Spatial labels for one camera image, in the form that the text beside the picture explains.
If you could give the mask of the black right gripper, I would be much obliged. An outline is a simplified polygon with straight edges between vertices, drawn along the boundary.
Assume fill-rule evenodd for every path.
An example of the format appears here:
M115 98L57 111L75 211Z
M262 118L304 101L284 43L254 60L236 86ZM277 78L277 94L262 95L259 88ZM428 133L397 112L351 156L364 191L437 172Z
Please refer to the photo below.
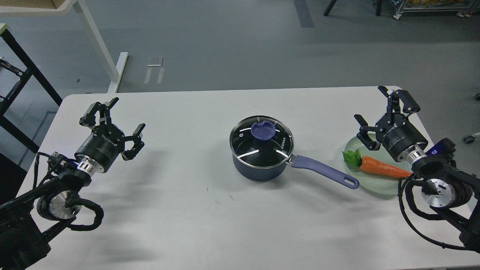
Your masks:
M360 125L356 137L370 151L379 150L381 144L396 162L401 162L401 153L417 145L424 150L427 139L413 126L408 117L418 113L421 108L406 90L388 92L387 87L379 86L379 91L387 98L386 113L377 120L375 126L369 126L360 114L354 118ZM373 132L375 140L369 136Z

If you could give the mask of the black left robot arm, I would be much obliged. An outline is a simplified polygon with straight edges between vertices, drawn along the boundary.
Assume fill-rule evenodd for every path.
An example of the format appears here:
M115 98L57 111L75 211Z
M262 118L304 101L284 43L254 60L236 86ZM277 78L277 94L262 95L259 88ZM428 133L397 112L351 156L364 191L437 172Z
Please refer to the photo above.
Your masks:
M91 184L95 173L106 173L119 155L129 161L144 147L144 123L130 136L113 124L110 111L118 100L91 104L79 120L91 134L74 158L38 152L31 190L1 205L2 270L25 270L45 258L50 241L64 229L87 232L101 225L103 208L79 192ZM40 156L47 157L48 171L38 181Z

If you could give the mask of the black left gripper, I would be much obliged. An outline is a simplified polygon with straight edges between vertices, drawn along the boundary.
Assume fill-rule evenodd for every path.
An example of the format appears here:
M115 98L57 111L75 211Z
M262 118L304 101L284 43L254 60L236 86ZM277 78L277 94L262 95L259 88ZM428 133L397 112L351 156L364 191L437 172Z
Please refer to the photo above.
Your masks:
M84 116L79 119L79 125L92 130L84 143L77 149L74 156L79 161L88 157L99 164L100 173L106 173L121 152L122 159L134 159L144 147L142 131L146 124L141 123L130 136L117 126L113 125L110 110L118 102L114 97L110 102L95 102L89 106ZM96 114L99 113L99 124L96 123ZM133 146L125 150L125 143L132 142Z

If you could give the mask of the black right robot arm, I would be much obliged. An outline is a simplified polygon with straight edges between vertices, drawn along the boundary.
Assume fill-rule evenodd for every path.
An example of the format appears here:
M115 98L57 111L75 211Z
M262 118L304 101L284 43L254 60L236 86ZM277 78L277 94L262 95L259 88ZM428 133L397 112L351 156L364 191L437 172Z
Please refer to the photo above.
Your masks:
M400 211L410 228L426 241L443 249L479 252L479 203L466 218L453 209L465 205L471 198L479 199L479 179L456 167L455 144L445 138L427 149L428 141L410 122L409 116L420 106L406 90L388 90L379 86L386 97L386 112L369 126L362 115L354 118L360 125L357 138L370 151L383 147L396 162L406 161L412 170L398 183ZM462 246L433 240L414 227L405 206L428 221L446 221L460 233Z

